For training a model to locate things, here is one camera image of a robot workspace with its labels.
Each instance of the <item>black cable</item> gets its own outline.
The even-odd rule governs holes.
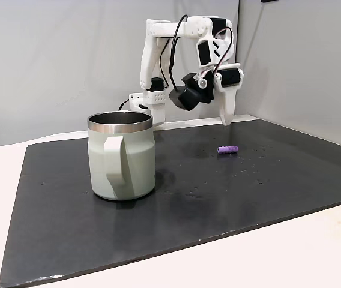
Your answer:
[[[239,27],[240,27],[240,5],[241,5],[241,0],[238,0],[238,7],[237,7],[237,33],[236,33],[236,45],[235,45],[235,62],[237,61],[237,43],[239,39]]]
[[[167,40],[167,42],[166,42],[166,44],[165,44],[165,46],[164,46],[164,49],[161,51],[161,55],[160,55],[160,70],[161,70],[161,74],[163,75],[163,79],[165,80],[165,84],[166,84],[166,87],[167,87],[167,88],[169,87],[169,84],[168,84],[168,81],[167,81],[166,78],[165,78],[165,75],[164,75],[164,72],[163,72],[163,67],[161,66],[161,57],[163,56],[163,53],[164,53],[164,51],[165,51],[165,49],[166,49],[166,46],[168,46],[168,43],[169,43],[170,40],[171,40],[171,39],[168,38],[168,40]]]
[[[172,81],[173,87],[175,88],[176,91],[177,91],[177,87],[176,87],[175,81],[173,79],[172,69],[173,69],[173,66],[175,63],[175,49],[176,49],[176,44],[177,44],[177,40],[178,40],[177,32],[178,32],[178,29],[180,28],[181,22],[184,20],[184,18],[188,19],[188,15],[186,15],[186,14],[183,15],[183,17],[178,22],[177,27],[176,27],[176,31],[175,31],[175,35],[174,35],[173,41],[172,41],[172,48],[170,50],[169,77],[170,77],[170,81]]]
[[[233,42],[233,32],[232,32],[231,27],[225,27],[225,28],[219,30],[219,32],[216,33],[215,36],[214,36],[214,38],[216,38],[216,36],[219,35],[219,33],[223,32],[224,30],[227,30],[227,29],[230,30],[230,32],[231,32],[231,42],[228,45],[228,49],[226,49],[224,55],[221,57],[221,59],[219,60],[219,63],[217,63],[215,69],[213,70],[213,73],[212,73],[213,76],[216,74],[217,70],[219,69],[219,66],[221,65],[221,63],[223,62],[225,56],[228,54],[229,50],[231,49],[232,42]]]
[[[124,102],[122,102],[121,103],[121,105],[120,105],[120,108],[118,109],[119,111],[122,109],[122,107],[124,106],[124,104],[126,103],[126,102],[128,102],[129,101],[129,99],[127,100],[127,101],[124,101]]]

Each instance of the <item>wire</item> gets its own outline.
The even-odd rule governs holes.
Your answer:
[[[161,66],[161,57],[163,56],[163,53],[164,53],[164,51],[165,51],[165,49],[166,49],[166,46],[168,46],[170,40],[171,40],[171,39],[168,38],[168,40],[167,40],[167,42],[166,42],[166,44],[165,44],[165,46],[164,46],[164,49],[161,51],[161,55],[160,55],[160,70],[161,70],[161,74],[163,75],[163,78],[164,78],[164,80],[165,80],[165,83],[166,83],[166,87],[167,87],[167,88],[169,87],[169,84],[168,84],[168,81],[167,81],[166,78],[165,78],[165,75],[164,75],[164,72],[163,72],[163,67]]]
[[[215,36],[214,36],[214,38],[216,38],[216,36],[219,35],[219,33],[223,32],[223,31],[225,31],[225,30],[227,30],[227,29],[230,30],[230,32],[231,32],[231,42],[230,42],[229,45],[228,45],[228,49],[226,49],[224,55],[221,57],[221,59],[219,60],[219,63],[217,63],[217,66],[216,66],[215,69],[213,70],[213,76],[216,74],[217,70],[219,69],[219,66],[221,65],[221,63],[223,62],[225,56],[228,54],[229,50],[231,49],[232,42],[233,42],[233,32],[232,32],[231,27],[225,27],[225,28],[219,30],[219,32],[216,33]]]
[[[170,81],[172,81],[173,87],[175,88],[176,91],[177,91],[177,87],[176,87],[175,81],[173,79],[172,69],[173,69],[173,66],[175,63],[175,49],[176,49],[176,44],[177,44],[177,40],[178,40],[177,32],[178,32],[178,29],[180,28],[181,22],[184,20],[184,18],[185,18],[185,20],[188,19],[188,15],[186,15],[186,14],[183,15],[183,17],[178,22],[177,27],[176,27],[176,31],[175,31],[175,35],[174,35],[173,40],[172,40],[172,48],[170,49],[169,77],[170,77]]]
[[[124,106],[124,104],[126,103],[126,102],[128,102],[129,101],[129,99],[127,100],[127,101],[124,101],[124,102],[122,102],[121,103],[121,105],[120,105],[120,108],[118,109],[119,111],[122,109],[122,107]]]
[[[261,18],[262,18],[262,13],[264,12],[264,7],[265,7],[265,4],[263,3],[262,6],[261,6],[261,10],[260,10],[260,13],[259,13],[259,17],[257,19],[257,22],[256,22],[256,28],[255,30],[253,31],[253,35],[252,35],[252,38],[250,40],[250,44],[249,44],[249,47],[247,49],[247,55],[245,57],[245,60],[243,61],[243,63],[241,64],[242,68],[243,68],[243,71],[246,71],[246,67],[247,67],[247,63],[248,63],[248,57],[249,57],[249,54],[252,50],[252,47],[253,47],[253,42],[255,42],[255,38],[256,38],[256,34],[258,32],[258,29],[259,29],[259,25],[260,25],[260,22],[261,22]]]

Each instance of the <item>mug handle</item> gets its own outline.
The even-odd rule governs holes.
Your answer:
[[[106,177],[113,188],[125,184],[121,163],[123,145],[125,145],[123,136],[109,136],[104,144]]]

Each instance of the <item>stainless steel rim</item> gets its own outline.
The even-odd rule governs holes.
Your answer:
[[[152,115],[136,111],[104,112],[88,117],[88,128],[105,134],[138,132],[152,126]]]

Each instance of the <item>white table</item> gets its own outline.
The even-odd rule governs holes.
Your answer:
[[[234,122],[251,121],[236,116]],[[219,123],[198,119],[161,129]],[[25,149],[33,143],[86,138],[86,131],[0,146],[0,270]],[[341,206],[64,281],[60,287],[341,287]]]

